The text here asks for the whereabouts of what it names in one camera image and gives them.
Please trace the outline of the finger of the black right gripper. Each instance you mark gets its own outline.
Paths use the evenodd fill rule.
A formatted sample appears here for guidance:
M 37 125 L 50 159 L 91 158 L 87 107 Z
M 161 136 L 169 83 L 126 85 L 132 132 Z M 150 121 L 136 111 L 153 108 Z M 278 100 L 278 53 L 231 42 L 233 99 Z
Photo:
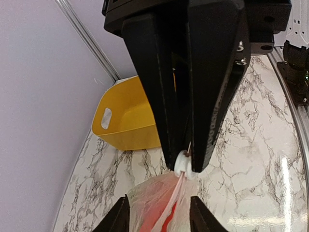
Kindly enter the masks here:
M 121 33 L 151 106 L 166 166 L 173 170 L 189 117 L 185 23 L 141 14 L 126 19 Z
M 248 68 L 249 52 L 237 52 L 235 41 L 221 50 L 212 44 L 196 49 L 188 38 L 192 116 L 192 169 L 199 173 L 209 164 L 223 120 Z

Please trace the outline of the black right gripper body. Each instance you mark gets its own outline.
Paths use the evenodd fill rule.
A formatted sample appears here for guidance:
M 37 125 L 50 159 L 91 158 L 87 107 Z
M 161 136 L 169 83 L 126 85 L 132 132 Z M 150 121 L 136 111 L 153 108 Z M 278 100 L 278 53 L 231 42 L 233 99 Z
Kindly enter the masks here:
M 123 37 L 124 23 L 134 17 L 154 15 L 176 45 L 184 37 L 196 39 L 196 49 L 235 41 L 237 52 L 252 55 L 272 51 L 274 35 L 285 31 L 292 3 L 289 0 L 105 0 L 104 29 Z

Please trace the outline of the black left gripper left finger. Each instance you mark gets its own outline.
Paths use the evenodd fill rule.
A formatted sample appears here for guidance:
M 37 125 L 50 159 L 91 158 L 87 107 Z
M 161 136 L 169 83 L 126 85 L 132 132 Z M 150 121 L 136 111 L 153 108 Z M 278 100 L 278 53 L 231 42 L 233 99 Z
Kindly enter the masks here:
M 92 232 L 129 232 L 130 205 L 127 195 L 120 197 Z

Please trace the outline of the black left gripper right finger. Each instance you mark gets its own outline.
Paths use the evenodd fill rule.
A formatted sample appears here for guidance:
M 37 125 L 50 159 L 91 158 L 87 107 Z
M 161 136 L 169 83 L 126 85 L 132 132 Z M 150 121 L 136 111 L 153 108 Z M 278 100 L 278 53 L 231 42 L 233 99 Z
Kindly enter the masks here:
M 190 230 L 191 232 L 228 232 L 198 196 L 191 197 Z

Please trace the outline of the red toy chili pepper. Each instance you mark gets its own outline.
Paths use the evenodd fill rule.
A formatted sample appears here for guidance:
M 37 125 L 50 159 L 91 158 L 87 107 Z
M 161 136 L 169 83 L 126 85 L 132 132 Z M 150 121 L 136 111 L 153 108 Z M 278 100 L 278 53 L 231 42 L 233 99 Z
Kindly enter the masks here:
M 177 202 L 173 205 L 172 211 L 171 211 L 171 213 L 169 214 L 169 216 L 166 217 L 166 219 L 165 219 L 165 221 L 164 221 L 164 223 L 163 223 L 163 225 L 162 225 L 161 232 L 167 232 L 167 227 L 168 227 L 168 224 L 171 222 L 171 220 L 172 220 L 172 218 L 173 218 L 176 205 L 177 205 Z M 143 224 L 142 227 L 141 227 L 141 229 L 140 229 L 140 232 L 150 232 L 150 229 L 148 229 L 148 228 L 146 227 L 146 225 Z

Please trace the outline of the clear zip top bag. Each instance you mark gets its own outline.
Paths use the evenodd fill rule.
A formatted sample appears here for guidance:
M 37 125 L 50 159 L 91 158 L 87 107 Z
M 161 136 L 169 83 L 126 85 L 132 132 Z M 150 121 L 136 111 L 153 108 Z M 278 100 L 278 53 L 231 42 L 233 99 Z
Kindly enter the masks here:
M 139 232 L 145 224 L 151 232 L 160 232 L 166 217 L 177 202 L 167 231 L 188 232 L 190 198 L 196 193 L 197 174 L 192 171 L 189 152 L 183 150 L 176 158 L 173 171 L 152 177 L 128 192 L 129 231 Z

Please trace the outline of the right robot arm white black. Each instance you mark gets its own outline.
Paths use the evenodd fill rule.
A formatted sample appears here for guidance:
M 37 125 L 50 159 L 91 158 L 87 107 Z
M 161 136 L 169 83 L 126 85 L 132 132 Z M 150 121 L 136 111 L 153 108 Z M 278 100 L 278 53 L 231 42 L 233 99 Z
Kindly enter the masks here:
M 104 29 L 121 37 L 151 106 L 166 165 L 209 164 L 251 56 L 285 32 L 277 66 L 295 106 L 309 102 L 306 0 L 106 0 Z

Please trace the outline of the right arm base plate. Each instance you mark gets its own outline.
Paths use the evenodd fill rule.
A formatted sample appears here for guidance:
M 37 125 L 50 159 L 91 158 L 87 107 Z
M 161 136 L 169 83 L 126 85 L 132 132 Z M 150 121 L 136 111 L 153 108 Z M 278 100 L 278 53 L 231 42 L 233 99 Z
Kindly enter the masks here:
M 283 61 L 277 63 L 295 106 L 309 104 L 309 50 L 284 43 Z

